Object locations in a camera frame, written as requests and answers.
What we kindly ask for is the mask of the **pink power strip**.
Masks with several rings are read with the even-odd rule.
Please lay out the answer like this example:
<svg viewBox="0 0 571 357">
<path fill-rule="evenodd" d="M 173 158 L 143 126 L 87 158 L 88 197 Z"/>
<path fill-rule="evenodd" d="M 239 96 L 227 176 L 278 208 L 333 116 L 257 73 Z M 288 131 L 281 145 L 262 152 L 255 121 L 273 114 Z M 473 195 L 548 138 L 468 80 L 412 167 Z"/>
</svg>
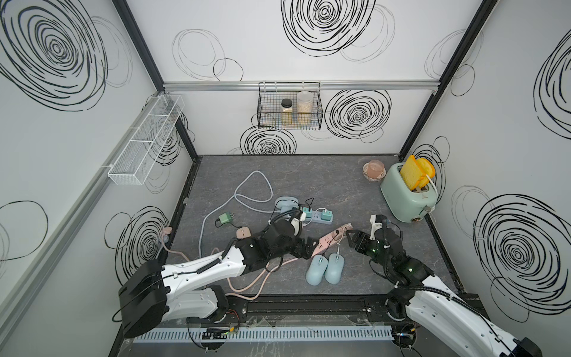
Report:
<svg viewBox="0 0 571 357">
<path fill-rule="evenodd" d="M 347 223 L 341 226 L 340 228 L 334 229 L 325 236 L 322 236 L 322 238 L 320 238 L 318 241 L 318 245 L 316 246 L 315 250 L 312 253 L 312 257 L 318 254 L 323 254 L 331 247 L 337 245 L 345 237 L 346 232 L 351 229 L 353 229 L 352 224 Z"/>
</svg>

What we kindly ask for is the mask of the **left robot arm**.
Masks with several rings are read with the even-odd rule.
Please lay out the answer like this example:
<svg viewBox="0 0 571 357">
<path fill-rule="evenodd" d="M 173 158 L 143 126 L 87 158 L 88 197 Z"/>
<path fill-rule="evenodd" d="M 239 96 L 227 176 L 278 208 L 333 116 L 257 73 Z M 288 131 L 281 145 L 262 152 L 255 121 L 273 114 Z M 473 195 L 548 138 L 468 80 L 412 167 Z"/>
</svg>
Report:
<svg viewBox="0 0 571 357">
<path fill-rule="evenodd" d="M 319 240 L 301 232 L 296 218 L 272 220 L 251 237 L 231 239 L 220 253 L 180 264 L 147 261 L 118 291 L 124 337 L 133 339 L 180 318 L 219 320 L 228 299 L 216 283 L 257 272 L 286 255 L 309 260 Z"/>
</svg>

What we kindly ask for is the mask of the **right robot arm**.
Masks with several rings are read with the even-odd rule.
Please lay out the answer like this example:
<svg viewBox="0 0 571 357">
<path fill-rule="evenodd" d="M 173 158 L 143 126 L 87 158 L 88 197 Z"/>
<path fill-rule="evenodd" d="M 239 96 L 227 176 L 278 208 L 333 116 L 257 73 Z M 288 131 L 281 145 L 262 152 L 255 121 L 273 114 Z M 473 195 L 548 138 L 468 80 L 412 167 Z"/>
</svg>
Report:
<svg viewBox="0 0 571 357">
<path fill-rule="evenodd" d="M 425 327 L 459 356 L 542 356 L 531 339 L 517 339 L 452 292 L 422 261 L 406 253 L 386 225 L 369 235 L 348 230 L 349 247 L 379 264 L 390 282 L 385 312 L 394 321 Z"/>
</svg>

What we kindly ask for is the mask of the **peach mouse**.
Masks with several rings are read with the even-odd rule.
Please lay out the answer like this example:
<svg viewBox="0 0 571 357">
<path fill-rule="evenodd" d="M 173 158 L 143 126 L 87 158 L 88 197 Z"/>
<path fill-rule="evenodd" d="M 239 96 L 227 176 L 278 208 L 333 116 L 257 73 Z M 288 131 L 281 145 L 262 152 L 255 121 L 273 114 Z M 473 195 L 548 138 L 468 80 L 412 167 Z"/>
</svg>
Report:
<svg viewBox="0 0 571 357">
<path fill-rule="evenodd" d="M 251 230 L 248 227 L 240 227 L 236 230 L 236 238 L 237 239 L 245 239 L 251 237 Z"/>
</svg>

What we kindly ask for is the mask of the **green charger plug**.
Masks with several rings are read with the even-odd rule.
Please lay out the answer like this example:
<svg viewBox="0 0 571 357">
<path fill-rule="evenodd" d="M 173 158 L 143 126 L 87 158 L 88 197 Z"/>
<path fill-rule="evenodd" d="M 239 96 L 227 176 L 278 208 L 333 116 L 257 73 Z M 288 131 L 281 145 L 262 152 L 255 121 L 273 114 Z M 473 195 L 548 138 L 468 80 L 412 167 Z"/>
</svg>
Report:
<svg viewBox="0 0 571 357">
<path fill-rule="evenodd" d="M 229 212 L 225 212 L 224 214 L 221 214 L 219 216 L 218 221 L 222 225 L 231 224 L 231 223 L 233 223 L 233 214 L 229 213 Z"/>
</svg>

